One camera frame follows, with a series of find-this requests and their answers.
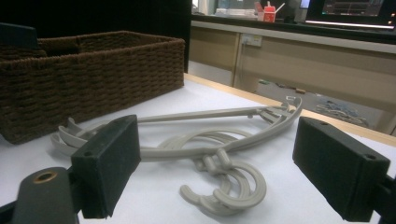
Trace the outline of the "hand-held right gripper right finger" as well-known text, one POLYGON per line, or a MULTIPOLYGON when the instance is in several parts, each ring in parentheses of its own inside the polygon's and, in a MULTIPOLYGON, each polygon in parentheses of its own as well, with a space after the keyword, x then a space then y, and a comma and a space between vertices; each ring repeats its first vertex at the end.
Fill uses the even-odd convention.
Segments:
POLYGON ((390 159, 329 123, 299 118, 294 163, 342 219, 390 221, 390 159))

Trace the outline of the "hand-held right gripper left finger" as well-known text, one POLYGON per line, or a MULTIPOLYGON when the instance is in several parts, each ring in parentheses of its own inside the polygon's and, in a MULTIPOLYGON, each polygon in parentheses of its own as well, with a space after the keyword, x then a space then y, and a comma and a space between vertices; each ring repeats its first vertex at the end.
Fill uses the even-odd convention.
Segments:
POLYGON ((136 115, 110 121, 71 156, 71 162, 83 183, 83 216, 111 217, 141 162, 136 115))

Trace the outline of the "brown woven basket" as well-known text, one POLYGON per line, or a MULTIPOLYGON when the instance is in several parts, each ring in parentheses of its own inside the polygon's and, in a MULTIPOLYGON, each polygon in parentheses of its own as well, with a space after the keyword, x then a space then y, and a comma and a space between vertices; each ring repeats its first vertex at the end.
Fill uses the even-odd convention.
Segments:
POLYGON ((184 84, 185 42, 128 31, 0 44, 0 135, 22 144, 184 84))

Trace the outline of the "beige counter cabinet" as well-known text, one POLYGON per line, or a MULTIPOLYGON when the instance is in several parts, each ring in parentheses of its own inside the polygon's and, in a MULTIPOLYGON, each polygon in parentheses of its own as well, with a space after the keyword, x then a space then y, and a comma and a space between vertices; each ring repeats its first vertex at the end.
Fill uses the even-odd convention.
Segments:
POLYGON ((396 136, 396 45, 193 21, 190 59, 230 71, 245 91, 262 78, 377 108, 376 128, 396 136), (242 34, 262 45, 243 45, 242 34))

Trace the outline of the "black monitor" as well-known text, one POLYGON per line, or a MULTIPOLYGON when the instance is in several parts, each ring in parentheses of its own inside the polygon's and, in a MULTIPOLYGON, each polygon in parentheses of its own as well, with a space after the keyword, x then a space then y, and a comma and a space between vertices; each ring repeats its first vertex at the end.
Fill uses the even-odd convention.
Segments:
POLYGON ((310 0, 306 23, 394 30, 396 0, 310 0))

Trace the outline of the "red carton box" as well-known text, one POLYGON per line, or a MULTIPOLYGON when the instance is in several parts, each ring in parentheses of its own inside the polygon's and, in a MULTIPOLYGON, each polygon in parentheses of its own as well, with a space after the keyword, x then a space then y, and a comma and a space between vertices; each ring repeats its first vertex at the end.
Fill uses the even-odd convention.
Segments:
POLYGON ((265 22, 274 22, 276 19, 276 7, 271 4, 270 1, 266 2, 265 7, 263 8, 263 20, 265 22))

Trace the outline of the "stack of white papers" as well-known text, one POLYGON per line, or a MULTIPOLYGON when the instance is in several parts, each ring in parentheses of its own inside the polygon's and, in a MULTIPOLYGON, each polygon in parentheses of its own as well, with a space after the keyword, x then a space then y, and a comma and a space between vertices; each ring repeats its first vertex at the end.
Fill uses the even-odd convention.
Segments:
POLYGON ((217 8, 215 15, 221 17, 254 18, 256 17, 256 11, 254 9, 217 8))

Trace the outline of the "white wall socket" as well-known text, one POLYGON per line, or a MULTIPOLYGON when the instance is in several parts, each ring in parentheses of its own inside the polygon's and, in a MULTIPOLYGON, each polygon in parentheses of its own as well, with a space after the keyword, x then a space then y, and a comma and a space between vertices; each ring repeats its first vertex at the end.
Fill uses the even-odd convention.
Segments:
POLYGON ((241 42, 243 45, 260 47, 262 45, 262 37, 260 35, 242 34, 241 42))

